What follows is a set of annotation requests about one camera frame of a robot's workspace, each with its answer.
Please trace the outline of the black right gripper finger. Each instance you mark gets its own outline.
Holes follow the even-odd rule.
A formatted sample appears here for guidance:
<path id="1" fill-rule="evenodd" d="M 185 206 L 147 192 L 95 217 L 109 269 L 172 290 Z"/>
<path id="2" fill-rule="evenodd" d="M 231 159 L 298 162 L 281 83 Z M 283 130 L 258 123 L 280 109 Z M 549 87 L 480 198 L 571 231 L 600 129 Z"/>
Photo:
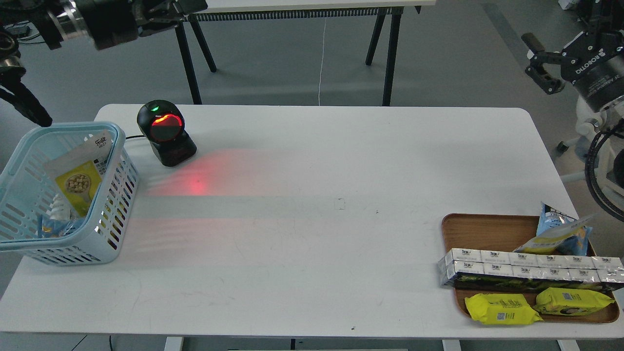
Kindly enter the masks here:
<path id="1" fill-rule="evenodd" d="M 597 47 L 602 33 L 620 32 L 624 28 L 622 0 L 580 0 L 578 17 L 585 25 L 587 45 Z"/>
<path id="2" fill-rule="evenodd" d="M 528 47 L 531 58 L 529 58 L 529 65 L 525 69 L 526 75 L 533 79 L 533 82 L 544 91 L 546 94 L 559 93 L 564 88 L 564 83 L 561 78 L 554 78 L 545 69 L 545 64 L 552 64 L 561 66 L 568 64 L 568 58 L 560 53 L 548 52 L 544 48 L 543 44 L 537 39 L 533 33 L 524 33 L 521 35 L 521 40 Z"/>

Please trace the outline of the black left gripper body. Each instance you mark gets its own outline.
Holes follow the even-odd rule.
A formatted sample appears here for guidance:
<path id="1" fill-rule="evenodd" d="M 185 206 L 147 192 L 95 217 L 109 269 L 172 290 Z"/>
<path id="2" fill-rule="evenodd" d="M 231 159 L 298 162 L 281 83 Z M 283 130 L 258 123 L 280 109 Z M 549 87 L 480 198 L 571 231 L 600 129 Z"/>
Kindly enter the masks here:
<path id="1" fill-rule="evenodd" d="M 170 30 L 189 14 L 187 0 L 77 0 L 75 3 L 98 50 Z"/>

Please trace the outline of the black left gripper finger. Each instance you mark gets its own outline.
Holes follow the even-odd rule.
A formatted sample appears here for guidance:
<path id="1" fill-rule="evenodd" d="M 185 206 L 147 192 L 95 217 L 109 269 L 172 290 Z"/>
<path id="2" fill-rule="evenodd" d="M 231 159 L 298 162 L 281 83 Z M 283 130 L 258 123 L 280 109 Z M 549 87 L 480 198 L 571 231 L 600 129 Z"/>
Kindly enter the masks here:
<path id="1" fill-rule="evenodd" d="M 169 14 L 189 15 L 207 9 L 205 0 L 169 0 Z"/>

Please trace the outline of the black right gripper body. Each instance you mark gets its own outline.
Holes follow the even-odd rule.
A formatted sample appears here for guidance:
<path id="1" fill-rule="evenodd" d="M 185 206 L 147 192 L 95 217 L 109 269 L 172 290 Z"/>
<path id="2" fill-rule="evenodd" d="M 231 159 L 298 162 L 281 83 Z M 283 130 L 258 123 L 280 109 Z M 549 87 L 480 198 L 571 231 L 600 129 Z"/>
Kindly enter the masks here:
<path id="1" fill-rule="evenodd" d="M 623 96 L 623 34 L 605 31 L 595 43 L 581 32 L 566 44 L 560 74 L 590 109 L 598 113 Z"/>

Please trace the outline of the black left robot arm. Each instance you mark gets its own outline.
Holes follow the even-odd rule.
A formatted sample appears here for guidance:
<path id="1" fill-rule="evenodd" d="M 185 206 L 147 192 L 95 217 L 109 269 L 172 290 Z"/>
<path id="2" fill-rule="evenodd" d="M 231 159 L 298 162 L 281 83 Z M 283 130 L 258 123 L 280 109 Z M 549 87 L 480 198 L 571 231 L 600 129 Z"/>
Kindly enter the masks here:
<path id="1" fill-rule="evenodd" d="M 172 29 L 207 9 L 205 0 L 3 0 L 1 19 L 1 98 L 41 127 L 53 119 L 22 83 L 20 45 L 49 49 L 82 36 L 98 50 Z"/>

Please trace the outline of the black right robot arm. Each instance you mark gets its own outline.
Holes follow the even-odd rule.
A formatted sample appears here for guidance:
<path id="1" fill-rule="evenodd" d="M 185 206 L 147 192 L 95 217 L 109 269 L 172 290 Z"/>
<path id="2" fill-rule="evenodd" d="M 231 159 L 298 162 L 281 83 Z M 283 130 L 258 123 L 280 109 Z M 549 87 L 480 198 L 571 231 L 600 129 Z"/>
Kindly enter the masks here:
<path id="1" fill-rule="evenodd" d="M 547 51 L 532 33 L 526 75 L 546 94 L 569 82 L 590 115 L 582 118 L 586 139 L 584 178 L 591 197 L 609 215 L 623 220 L 623 2 L 587 0 L 585 28 L 559 52 Z"/>

